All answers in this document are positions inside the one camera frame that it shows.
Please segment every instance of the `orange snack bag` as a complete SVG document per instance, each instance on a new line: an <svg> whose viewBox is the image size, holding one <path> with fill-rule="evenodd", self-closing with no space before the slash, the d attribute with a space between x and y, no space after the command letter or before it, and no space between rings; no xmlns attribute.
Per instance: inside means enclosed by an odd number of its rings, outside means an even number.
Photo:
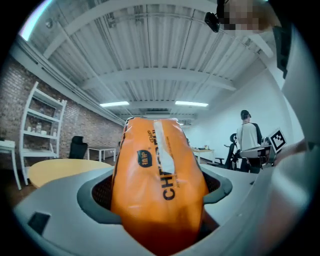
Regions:
<svg viewBox="0 0 320 256"><path fill-rule="evenodd" d="M126 122L112 176L111 211L158 256L197 239L208 188L176 119Z"/></svg>

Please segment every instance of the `white shelf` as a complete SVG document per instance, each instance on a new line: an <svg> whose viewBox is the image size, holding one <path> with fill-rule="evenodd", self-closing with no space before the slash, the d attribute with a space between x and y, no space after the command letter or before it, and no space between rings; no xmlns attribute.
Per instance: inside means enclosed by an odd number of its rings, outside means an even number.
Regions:
<svg viewBox="0 0 320 256"><path fill-rule="evenodd" d="M39 89L35 89L33 97L53 108L62 107L63 104L56 99L50 97L49 95L45 94L44 92L40 91Z"/></svg>
<svg viewBox="0 0 320 256"><path fill-rule="evenodd" d="M35 111L33 109L30 109L30 108L28 108L27 112L31 116L34 116L36 118L39 118L39 119L42 119L42 120L45 120L45 121L48 121L48 122L58 122L58 123L60 122L60 120L58 120L58 119L55 119L55 118L53 118L51 116L42 114L42 113L40 113L38 111Z"/></svg>
<svg viewBox="0 0 320 256"><path fill-rule="evenodd" d="M47 138L47 139L53 139L53 140L57 140L57 139L58 139L57 136L42 135L42 134L40 134L40 133L31 132L31 131L27 131L27 130L25 130L23 133L24 133L25 135L31 135L31 136L42 137L42 138Z"/></svg>
<svg viewBox="0 0 320 256"><path fill-rule="evenodd" d="M24 157L58 157L56 153L50 150L23 148L22 155Z"/></svg>

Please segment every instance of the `light strip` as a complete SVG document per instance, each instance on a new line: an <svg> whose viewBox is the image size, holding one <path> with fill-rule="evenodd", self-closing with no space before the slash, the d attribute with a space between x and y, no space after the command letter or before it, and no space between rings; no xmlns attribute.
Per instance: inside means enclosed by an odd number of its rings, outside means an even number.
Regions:
<svg viewBox="0 0 320 256"><path fill-rule="evenodd" d="M207 103L198 103L198 102L188 102L188 101L176 101L176 105L185 105L185 106L198 106L198 107L206 107Z"/></svg>
<svg viewBox="0 0 320 256"><path fill-rule="evenodd" d="M100 104L101 107L112 107L112 106L123 106L123 105L129 105L129 102L120 101L120 102L110 102L110 103Z"/></svg>
<svg viewBox="0 0 320 256"><path fill-rule="evenodd" d="M42 4L40 4L33 13L29 16L29 18L24 23L21 28L19 35L26 41L29 40L32 30L36 26L36 23L40 16L43 14L48 5L52 2L52 0L45 0Z"/></svg>

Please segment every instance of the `person wearing black cap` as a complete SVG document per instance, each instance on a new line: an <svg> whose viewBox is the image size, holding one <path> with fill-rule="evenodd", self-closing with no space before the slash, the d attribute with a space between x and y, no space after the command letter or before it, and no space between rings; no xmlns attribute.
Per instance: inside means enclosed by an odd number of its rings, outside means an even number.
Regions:
<svg viewBox="0 0 320 256"><path fill-rule="evenodd" d="M259 147L262 141L260 128L256 123L250 122L251 115L247 110L241 111L242 125L236 130L236 136L239 142L240 150L248 150ZM242 171L259 173L260 169L252 167L245 159L242 160Z"/></svg>

